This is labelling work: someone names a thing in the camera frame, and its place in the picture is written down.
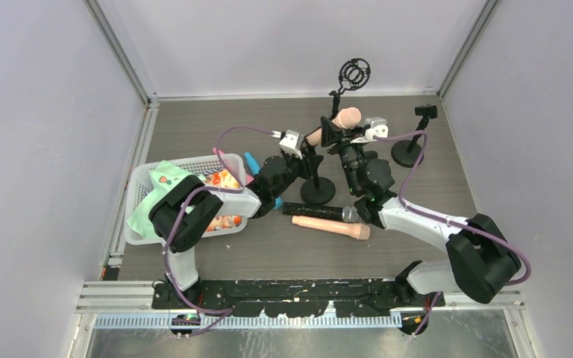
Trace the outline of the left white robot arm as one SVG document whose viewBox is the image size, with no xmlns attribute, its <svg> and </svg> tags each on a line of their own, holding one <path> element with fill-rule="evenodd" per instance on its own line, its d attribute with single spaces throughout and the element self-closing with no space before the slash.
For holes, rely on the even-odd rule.
<svg viewBox="0 0 573 358">
<path fill-rule="evenodd" d="M 163 239 L 166 276 L 185 292 L 198 282 L 194 247 L 217 216 L 258 219 L 275 207 L 298 178 L 307 174 L 303 159 L 282 154 L 265 160 L 254 180 L 239 189 L 208 186 L 195 175 L 184 178 L 151 209 L 148 219 Z"/>
</svg>

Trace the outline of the black round base clip stand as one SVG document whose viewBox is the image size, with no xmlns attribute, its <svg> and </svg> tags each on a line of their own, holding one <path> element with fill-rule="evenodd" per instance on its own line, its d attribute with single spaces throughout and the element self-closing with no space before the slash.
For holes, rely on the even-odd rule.
<svg viewBox="0 0 573 358">
<path fill-rule="evenodd" d="M 316 153 L 315 147 L 307 140 L 301 145 L 306 164 L 306 181 L 300 189 L 301 199 L 306 204 L 323 205 L 331 201 L 336 194 L 334 182 L 319 175 L 319 166 L 324 157 Z"/>
</svg>

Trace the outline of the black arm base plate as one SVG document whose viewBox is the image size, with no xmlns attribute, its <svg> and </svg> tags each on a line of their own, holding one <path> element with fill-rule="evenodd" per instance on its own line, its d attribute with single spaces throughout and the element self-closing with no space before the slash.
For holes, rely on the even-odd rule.
<svg viewBox="0 0 573 358">
<path fill-rule="evenodd" d="M 152 283 L 152 308 L 198 307 L 208 316 L 255 318 L 319 317 L 333 308 L 340 318 L 382 317 L 391 309 L 441 307 L 434 293 L 421 295 L 408 284 L 375 278 L 290 280 L 199 280 L 179 297 L 169 280 Z"/>
</svg>

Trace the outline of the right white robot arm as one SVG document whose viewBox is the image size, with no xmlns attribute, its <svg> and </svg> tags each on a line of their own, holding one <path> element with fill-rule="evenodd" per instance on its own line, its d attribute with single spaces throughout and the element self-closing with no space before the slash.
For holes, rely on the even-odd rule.
<svg viewBox="0 0 573 358">
<path fill-rule="evenodd" d="M 365 125 L 340 128 L 322 117 L 321 143 L 329 154 L 339 155 L 354 207 L 368 224 L 384 230 L 396 230 L 426 242 L 448 256 L 439 263 L 417 262 L 400 273 L 414 292 L 461 291 L 480 304 L 488 304 L 513 277 L 530 263 L 504 238 L 497 224 L 484 214 L 472 218 L 449 216 L 404 198 L 404 192 L 392 192 L 394 180 L 389 163 L 363 147 L 370 142 L 398 144 L 413 136 L 425 136 L 423 130 L 405 135 L 388 135 L 386 120 L 366 120 Z"/>
</svg>

